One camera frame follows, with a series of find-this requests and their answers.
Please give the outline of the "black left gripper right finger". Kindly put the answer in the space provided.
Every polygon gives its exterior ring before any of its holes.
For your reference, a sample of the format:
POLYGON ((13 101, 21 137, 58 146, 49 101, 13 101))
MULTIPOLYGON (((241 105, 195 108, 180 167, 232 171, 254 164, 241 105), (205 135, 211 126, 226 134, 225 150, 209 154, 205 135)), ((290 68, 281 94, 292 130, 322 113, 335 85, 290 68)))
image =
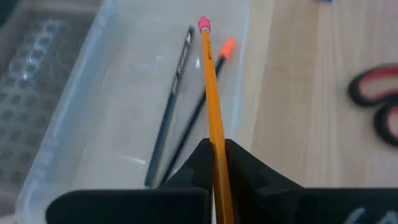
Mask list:
POLYGON ((302 187, 226 140, 238 224, 398 224, 398 188, 302 187))

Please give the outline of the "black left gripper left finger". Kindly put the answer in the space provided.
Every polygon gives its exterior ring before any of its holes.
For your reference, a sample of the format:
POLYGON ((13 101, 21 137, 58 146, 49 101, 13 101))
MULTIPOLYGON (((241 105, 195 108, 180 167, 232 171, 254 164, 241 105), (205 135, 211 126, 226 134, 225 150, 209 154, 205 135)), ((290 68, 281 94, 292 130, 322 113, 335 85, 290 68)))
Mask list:
POLYGON ((156 189, 67 192, 47 207, 47 224, 211 224, 214 152, 202 139, 156 189))

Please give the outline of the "dark blue silver pencil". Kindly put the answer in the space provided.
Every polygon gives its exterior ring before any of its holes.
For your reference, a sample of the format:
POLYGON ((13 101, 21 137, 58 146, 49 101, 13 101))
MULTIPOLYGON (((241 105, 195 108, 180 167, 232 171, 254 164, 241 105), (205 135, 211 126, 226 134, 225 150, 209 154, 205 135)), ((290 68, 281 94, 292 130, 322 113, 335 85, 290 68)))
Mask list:
POLYGON ((162 154, 162 150, 164 148, 164 143, 169 131, 170 122, 172 119, 172 114, 174 112, 175 103, 178 96, 178 91, 180 88, 181 79, 184 74, 185 66, 188 60, 188 56, 190 53, 192 40, 195 35, 195 28, 192 25, 189 25, 187 33, 184 38, 184 43, 182 47, 181 54, 178 59, 177 68, 175 71, 174 78, 172 80, 172 84, 170 87, 169 97, 167 99, 167 104, 164 110, 164 115, 162 117, 162 121, 159 127, 157 139, 155 142, 154 150, 149 162, 149 167, 147 170, 147 174, 144 181, 144 186, 150 188, 153 186, 154 179, 157 173, 158 165, 160 162, 160 157, 162 154))

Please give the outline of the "yellow pencil with pink eraser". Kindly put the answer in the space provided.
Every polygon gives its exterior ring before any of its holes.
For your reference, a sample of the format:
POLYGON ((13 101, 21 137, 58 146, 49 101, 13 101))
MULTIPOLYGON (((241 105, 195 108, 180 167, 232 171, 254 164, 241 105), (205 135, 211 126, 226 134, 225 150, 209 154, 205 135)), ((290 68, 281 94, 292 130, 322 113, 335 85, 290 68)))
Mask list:
POLYGON ((210 142, 215 155, 214 190, 217 224, 234 224, 233 202, 229 184, 223 122, 221 119, 215 64, 210 40, 211 22, 201 16, 198 28, 202 42, 202 62, 205 77, 210 142))

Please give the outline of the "red and black scissors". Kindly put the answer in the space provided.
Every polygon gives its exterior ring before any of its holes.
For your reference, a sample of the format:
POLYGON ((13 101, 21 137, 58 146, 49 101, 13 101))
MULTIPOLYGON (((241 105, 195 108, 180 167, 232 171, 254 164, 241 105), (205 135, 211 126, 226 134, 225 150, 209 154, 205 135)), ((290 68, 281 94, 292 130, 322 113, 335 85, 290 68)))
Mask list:
POLYGON ((358 106, 369 108, 382 105, 375 113, 373 126, 377 135, 392 147, 398 147, 398 134, 393 133, 389 120, 398 114, 398 89, 386 90, 376 96, 366 96, 363 83, 382 77, 398 77, 398 63, 384 63, 357 74, 351 79, 347 94, 358 106))

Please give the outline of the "black pencil orange eraser cap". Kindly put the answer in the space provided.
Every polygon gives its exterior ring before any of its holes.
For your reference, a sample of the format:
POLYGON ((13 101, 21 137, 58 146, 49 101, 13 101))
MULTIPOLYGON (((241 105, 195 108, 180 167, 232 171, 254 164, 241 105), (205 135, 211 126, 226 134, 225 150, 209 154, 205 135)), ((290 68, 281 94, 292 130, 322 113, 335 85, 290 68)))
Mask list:
MULTIPOLYGON (((225 64, 225 62, 230 58, 234 48, 235 48, 236 42, 233 38, 227 38, 226 41, 224 42, 220 53, 218 54, 217 61, 215 63, 215 73, 216 73, 216 78, 219 77, 221 70, 225 64)), ((174 151, 174 154, 166 168, 165 174, 163 175, 163 178, 160 181, 160 185, 163 185, 166 183, 168 178, 172 175, 172 170, 177 163, 184 147, 185 143, 188 141, 188 138, 190 136, 190 133, 200 115, 200 112, 202 108, 204 107, 206 102, 206 92, 203 90, 203 93, 201 94, 201 97, 199 97, 196 106, 192 112, 192 114, 189 117, 189 120, 187 124, 185 125, 185 129, 183 130, 183 133, 179 139, 177 148, 174 151)))

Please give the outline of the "clear plastic pencil box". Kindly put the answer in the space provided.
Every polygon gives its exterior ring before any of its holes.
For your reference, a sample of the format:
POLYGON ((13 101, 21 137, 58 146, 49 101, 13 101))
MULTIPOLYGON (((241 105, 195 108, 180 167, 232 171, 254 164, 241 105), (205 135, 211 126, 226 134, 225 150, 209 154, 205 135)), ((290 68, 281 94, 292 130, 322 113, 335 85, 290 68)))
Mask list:
POLYGON ((107 0, 92 25, 16 202, 17 224, 76 189, 141 189, 183 40, 201 16, 212 50, 236 42, 218 77, 224 135, 239 122, 246 0, 107 0))

